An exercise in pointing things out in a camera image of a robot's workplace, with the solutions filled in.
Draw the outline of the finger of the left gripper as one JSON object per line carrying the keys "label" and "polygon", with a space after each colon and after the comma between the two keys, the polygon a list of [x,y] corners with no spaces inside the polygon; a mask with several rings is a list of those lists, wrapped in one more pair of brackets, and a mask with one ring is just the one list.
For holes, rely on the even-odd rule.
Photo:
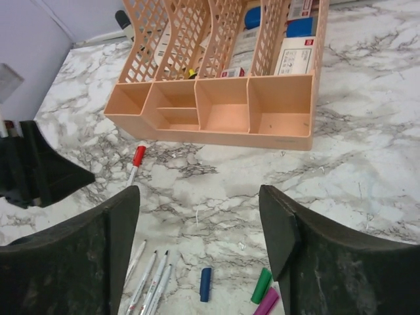
{"label": "finger of the left gripper", "polygon": [[41,205],[35,169],[35,142],[29,136],[1,139],[1,196],[27,209]]}

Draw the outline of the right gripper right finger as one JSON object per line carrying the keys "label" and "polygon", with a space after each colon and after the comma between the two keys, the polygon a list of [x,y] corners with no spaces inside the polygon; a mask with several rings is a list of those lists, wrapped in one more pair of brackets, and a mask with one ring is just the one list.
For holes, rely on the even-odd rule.
{"label": "right gripper right finger", "polygon": [[259,213],[286,314],[418,314],[419,246],[351,229],[269,185]]}

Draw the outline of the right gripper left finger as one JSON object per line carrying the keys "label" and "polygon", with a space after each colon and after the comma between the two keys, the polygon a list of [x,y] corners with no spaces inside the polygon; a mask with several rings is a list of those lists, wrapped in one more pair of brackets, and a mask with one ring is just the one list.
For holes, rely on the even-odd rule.
{"label": "right gripper left finger", "polygon": [[117,314],[140,190],[1,247],[2,314]]}

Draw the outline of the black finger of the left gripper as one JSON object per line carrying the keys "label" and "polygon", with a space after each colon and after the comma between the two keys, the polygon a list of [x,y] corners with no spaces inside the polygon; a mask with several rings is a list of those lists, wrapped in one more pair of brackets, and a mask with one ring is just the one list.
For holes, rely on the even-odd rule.
{"label": "black finger of the left gripper", "polygon": [[34,177],[39,207],[57,203],[93,183],[90,171],[58,154],[45,140],[35,121],[21,121],[23,140],[27,142],[30,175]]}

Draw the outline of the red white pen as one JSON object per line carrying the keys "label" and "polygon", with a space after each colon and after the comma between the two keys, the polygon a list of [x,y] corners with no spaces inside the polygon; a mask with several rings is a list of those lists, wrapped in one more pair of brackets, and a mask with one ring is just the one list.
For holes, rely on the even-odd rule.
{"label": "red white pen", "polygon": [[142,159],[144,157],[145,151],[146,151],[145,146],[137,146],[134,157],[133,157],[133,162],[132,162],[133,166],[132,166],[129,178],[127,180],[126,187],[129,187],[133,184],[134,179],[137,175],[138,168],[140,167],[140,164],[142,163]]}

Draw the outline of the yellow white pen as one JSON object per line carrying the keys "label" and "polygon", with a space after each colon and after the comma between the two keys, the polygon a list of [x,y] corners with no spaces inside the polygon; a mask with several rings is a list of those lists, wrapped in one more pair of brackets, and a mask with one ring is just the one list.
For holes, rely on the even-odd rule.
{"label": "yellow white pen", "polygon": [[131,259],[131,261],[130,261],[130,263],[128,265],[127,274],[126,274],[126,277],[125,277],[125,283],[124,283],[124,287],[123,288],[126,288],[127,287],[127,284],[129,283],[129,280],[131,278],[131,275],[132,275],[132,273],[133,273],[136,265],[139,262],[139,259],[140,259],[141,255],[142,255],[143,251],[144,251],[144,248],[146,247],[146,243],[147,243],[147,240],[144,240],[141,243],[140,247],[137,249],[137,251],[135,252],[133,258]]}

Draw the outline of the green pen cap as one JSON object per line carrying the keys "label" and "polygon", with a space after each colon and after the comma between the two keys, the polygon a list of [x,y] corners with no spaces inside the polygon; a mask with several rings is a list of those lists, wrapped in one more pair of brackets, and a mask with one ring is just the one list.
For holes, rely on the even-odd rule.
{"label": "green pen cap", "polygon": [[267,268],[262,268],[254,292],[251,296],[251,302],[259,305],[268,292],[272,283],[272,273]]}

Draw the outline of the purple pen cap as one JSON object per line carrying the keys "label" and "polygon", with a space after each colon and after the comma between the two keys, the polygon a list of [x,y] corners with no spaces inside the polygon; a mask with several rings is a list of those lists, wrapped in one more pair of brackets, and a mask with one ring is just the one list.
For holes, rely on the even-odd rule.
{"label": "purple pen cap", "polygon": [[279,300],[279,293],[273,287],[270,287],[253,315],[269,315]]}

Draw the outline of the purple tipped white pen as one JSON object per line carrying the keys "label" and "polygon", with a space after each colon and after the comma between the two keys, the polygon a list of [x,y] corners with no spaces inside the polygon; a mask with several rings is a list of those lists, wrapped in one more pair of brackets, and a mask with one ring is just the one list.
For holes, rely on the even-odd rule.
{"label": "purple tipped white pen", "polygon": [[129,307],[126,311],[126,315],[131,315],[132,312],[135,310],[136,305],[138,303],[138,300],[140,299],[142,290],[146,284],[146,280],[148,279],[148,276],[150,275],[150,272],[152,270],[152,267],[154,265],[155,259],[157,257],[157,250],[155,250],[152,254],[152,256],[150,257],[148,264],[146,265],[146,268],[144,269],[144,272],[140,278],[140,281],[135,289],[135,292],[133,293],[133,296],[131,298],[131,301],[129,303]]}

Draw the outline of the green tipped white pen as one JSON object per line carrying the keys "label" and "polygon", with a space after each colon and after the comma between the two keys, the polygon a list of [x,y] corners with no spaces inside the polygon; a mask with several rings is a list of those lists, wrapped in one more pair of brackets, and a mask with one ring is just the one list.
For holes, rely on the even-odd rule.
{"label": "green tipped white pen", "polygon": [[164,270],[163,276],[159,282],[159,285],[152,299],[150,308],[148,312],[146,313],[147,315],[154,315],[156,313],[156,310],[158,308],[158,303],[167,287],[167,284],[169,283],[169,279],[171,277],[171,271],[172,271],[172,264],[169,264]]}

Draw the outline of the blue pen cap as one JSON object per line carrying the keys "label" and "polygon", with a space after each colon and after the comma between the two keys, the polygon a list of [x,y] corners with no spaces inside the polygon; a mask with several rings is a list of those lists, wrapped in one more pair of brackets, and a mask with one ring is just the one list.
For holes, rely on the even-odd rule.
{"label": "blue pen cap", "polygon": [[199,296],[200,301],[203,303],[208,303],[210,299],[212,270],[213,269],[208,266],[203,268],[201,271]]}

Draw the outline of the black grey stapler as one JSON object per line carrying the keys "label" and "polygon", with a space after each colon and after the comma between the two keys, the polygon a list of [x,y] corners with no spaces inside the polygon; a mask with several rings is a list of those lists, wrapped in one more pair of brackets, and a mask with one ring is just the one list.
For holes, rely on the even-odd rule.
{"label": "black grey stapler", "polygon": [[131,41],[134,41],[135,31],[131,24],[131,21],[129,20],[129,17],[127,16],[124,10],[118,10],[115,13],[115,20],[117,21],[119,27],[122,29],[126,37]]}

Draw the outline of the orange plastic desk organizer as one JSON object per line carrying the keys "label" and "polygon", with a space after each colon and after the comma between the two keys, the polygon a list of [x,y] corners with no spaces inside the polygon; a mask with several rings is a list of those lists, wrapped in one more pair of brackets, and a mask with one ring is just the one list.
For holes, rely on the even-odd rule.
{"label": "orange plastic desk organizer", "polygon": [[[328,1],[126,1],[135,39],[105,116],[139,139],[312,147]],[[317,17],[308,74],[274,75],[290,21]]]}

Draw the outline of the white red box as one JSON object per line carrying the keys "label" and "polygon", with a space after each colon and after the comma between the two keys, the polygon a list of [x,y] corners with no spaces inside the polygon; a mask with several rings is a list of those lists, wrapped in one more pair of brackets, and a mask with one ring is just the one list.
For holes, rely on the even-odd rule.
{"label": "white red box", "polygon": [[314,36],[284,38],[274,75],[308,74],[314,64],[315,44]]}

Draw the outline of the blue box in organizer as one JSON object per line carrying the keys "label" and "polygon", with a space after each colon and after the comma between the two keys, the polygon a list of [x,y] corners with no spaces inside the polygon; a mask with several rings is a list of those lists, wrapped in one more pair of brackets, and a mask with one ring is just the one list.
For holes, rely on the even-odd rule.
{"label": "blue box in organizer", "polygon": [[290,21],[286,29],[286,37],[310,37],[316,35],[317,17],[308,17]]}

